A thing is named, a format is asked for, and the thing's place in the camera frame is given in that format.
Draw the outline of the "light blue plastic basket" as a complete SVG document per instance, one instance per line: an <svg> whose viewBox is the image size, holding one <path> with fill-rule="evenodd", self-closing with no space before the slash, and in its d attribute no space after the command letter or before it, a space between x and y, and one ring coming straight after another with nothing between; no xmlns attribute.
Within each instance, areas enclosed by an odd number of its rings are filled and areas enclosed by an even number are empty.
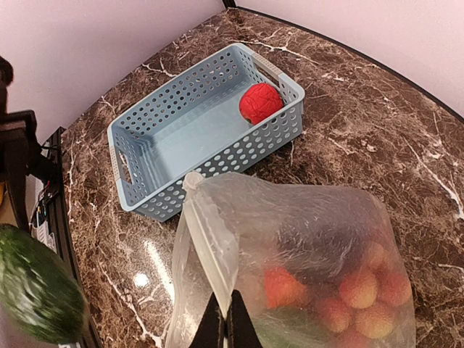
<svg viewBox="0 0 464 348"><path fill-rule="evenodd" d="M283 106L252 125L239 102L258 83L274 87ZM299 136L304 98L303 87L241 43L208 56L109 124L120 206L169 220L182 209L187 173L241 173Z"/></svg>

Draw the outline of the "polka dot zip bag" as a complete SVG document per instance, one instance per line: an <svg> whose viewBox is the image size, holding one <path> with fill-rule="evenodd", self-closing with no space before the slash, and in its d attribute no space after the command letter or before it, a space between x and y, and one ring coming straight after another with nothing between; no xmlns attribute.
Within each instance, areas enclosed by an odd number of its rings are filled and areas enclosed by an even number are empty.
<svg viewBox="0 0 464 348"><path fill-rule="evenodd" d="M326 331L325 347L332 347L334 335L322 324L315 303L359 268L368 242L386 247L394 267L407 276L386 208L366 191L275 184L238 173L211 178L189 173L183 187L168 347L190 346L212 293L225 325L233 290L240 292L251 320L270 310L265 271L276 267L308 288L307 305L290 308L304 310ZM372 347L416 345L412 297L400 307L395 323L393 332Z"/></svg>

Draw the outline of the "red wrinkled toy ball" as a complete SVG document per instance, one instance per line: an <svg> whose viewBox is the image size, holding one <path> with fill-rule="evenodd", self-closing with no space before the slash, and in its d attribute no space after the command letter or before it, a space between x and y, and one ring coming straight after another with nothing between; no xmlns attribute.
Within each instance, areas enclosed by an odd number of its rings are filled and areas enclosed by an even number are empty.
<svg viewBox="0 0 464 348"><path fill-rule="evenodd" d="M280 94L268 83L254 84L239 102L241 116L252 125L261 123L282 108L283 101Z"/></svg>

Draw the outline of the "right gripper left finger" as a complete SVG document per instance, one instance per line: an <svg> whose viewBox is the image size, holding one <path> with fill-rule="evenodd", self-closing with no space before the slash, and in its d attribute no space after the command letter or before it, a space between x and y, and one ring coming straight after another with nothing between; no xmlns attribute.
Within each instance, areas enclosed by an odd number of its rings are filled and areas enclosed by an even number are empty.
<svg viewBox="0 0 464 348"><path fill-rule="evenodd" d="M220 311L214 293L207 303L206 309L195 333L190 348L223 348L225 339L225 320Z"/></svg>

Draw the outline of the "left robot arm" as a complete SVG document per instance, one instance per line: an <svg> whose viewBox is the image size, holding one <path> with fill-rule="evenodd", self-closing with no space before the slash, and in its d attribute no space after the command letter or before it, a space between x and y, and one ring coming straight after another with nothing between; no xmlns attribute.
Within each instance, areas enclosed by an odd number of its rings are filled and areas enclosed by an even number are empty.
<svg viewBox="0 0 464 348"><path fill-rule="evenodd" d="M26 176L33 175L47 181L50 174L45 169L47 159L41 155L42 147L36 138L34 111L7 111L7 88L13 80L12 65L1 58L1 182L7 186L17 226L28 231Z"/></svg>

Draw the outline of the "orange red toy mango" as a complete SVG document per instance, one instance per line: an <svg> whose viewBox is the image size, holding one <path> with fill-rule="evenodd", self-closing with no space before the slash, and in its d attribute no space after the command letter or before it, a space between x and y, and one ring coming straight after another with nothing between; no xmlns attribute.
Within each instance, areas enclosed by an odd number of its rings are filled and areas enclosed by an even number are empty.
<svg viewBox="0 0 464 348"><path fill-rule="evenodd" d="M308 288L283 267L267 269L264 285L269 309L304 307L310 300Z"/></svg>

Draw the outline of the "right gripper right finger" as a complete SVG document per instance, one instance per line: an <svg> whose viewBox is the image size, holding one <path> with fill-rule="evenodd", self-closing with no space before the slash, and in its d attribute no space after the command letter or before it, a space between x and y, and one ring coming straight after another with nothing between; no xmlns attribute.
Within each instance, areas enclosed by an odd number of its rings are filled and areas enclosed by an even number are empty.
<svg viewBox="0 0 464 348"><path fill-rule="evenodd" d="M244 300L238 290L233 290L226 319L227 347L262 348Z"/></svg>

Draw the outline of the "green toy avocado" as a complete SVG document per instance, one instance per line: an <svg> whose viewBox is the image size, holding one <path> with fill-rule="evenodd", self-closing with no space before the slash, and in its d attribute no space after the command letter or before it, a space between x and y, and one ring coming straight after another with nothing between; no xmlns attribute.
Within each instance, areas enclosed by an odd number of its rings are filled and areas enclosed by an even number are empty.
<svg viewBox="0 0 464 348"><path fill-rule="evenodd" d="M325 347L326 331L304 310L281 307L252 318L263 347Z"/></svg>

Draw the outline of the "green toy cucumber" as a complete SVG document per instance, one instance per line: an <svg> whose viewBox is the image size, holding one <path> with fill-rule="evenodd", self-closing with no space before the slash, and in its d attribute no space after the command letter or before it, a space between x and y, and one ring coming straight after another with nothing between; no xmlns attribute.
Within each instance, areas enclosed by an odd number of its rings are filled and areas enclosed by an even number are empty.
<svg viewBox="0 0 464 348"><path fill-rule="evenodd" d="M28 335L49 344L79 341L87 303L62 259L29 233L1 224L1 304Z"/></svg>

